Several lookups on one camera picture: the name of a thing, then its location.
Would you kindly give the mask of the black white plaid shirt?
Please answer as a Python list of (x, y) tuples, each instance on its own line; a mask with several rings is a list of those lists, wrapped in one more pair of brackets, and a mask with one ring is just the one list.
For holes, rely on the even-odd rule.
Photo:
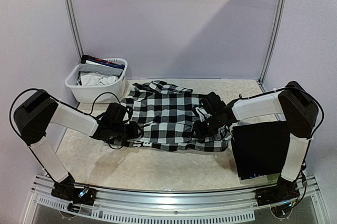
[(213, 136), (198, 139), (193, 124), (207, 117), (205, 111), (195, 110), (203, 94), (161, 80), (134, 83), (121, 104), (132, 108), (131, 121), (142, 129), (137, 139), (113, 138), (110, 145), (123, 147), (150, 147), (164, 151), (196, 150), (223, 152), (230, 134), (221, 127)]

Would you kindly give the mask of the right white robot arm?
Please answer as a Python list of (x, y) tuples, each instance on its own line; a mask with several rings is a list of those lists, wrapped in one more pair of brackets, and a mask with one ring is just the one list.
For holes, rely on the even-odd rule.
[(212, 136), (221, 127), (238, 125), (248, 119), (272, 116), (276, 123), (286, 123), (289, 130), (290, 145), (281, 171), (284, 181), (272, 190), (277, 201), (289, 196), (293, 182), (301, 172), (309, 149), (310, 140), (324, 118), (321, 104), (299, 83), (292, 81), (285, 87), (251, 97), (239, 97), (225, 104), (214, 92), (206, 95), (199, 104), (206, 112), (206, 117), (193, 125), (198, 138)]

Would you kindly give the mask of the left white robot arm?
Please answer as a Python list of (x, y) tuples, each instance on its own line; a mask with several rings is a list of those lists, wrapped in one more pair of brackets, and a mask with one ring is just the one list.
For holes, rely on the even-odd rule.
[(47, 130), (51, 125), (57, 125), (110, 145), (114, 140), (133, 140), (143, 135), (141, 127), (131, 120), (132, 112), (131, 107), (117, 101), (108, 104), (104, 112), (94, 116), (43, 89), (29, 88), (13, 100), (9, 109), (9, 123), (50, 178), (58, 184), (58, 192), (67, 200), (73, 200), (78, 196), (78, 188), (50, 146)]

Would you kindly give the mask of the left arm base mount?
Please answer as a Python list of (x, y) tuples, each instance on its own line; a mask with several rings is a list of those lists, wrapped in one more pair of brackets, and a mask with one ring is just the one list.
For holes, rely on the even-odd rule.
[(94, 205), (96, 193), (96, 189), (89, 186), (76, 186), (72, 181), (56, 182), (51, 191), (51, 195), (55, 198), (88, 206)]

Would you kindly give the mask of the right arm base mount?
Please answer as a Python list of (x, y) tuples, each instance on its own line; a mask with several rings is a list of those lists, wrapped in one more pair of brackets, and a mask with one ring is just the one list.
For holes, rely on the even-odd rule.
[(282, 181), (275, 186), (260, 188), (255, 191), (255, 200), (258, 206), (272, 205), (291, 199), (297, 199), (300, 191), (296, 182)]

